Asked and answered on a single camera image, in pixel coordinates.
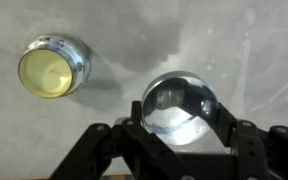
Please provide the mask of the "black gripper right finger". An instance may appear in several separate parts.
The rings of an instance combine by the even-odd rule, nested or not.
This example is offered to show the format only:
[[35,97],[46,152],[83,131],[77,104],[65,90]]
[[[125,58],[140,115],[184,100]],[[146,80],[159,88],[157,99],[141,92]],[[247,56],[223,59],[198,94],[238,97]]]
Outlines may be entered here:
[[288,180],[288,127],[268,131],[234,117],[218,104],[213,130],[235,159],[237,180]]

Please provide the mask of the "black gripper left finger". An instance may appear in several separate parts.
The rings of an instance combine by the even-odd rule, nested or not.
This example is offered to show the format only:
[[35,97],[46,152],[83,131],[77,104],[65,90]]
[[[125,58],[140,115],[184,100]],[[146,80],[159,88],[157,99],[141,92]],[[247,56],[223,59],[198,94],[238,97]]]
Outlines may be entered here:
[[140,123],[141,103],[113,127],[90,125],[51,174],[50,180],[100,180],[114,158],[122,157],[135,180],[198,180],[198,175]]

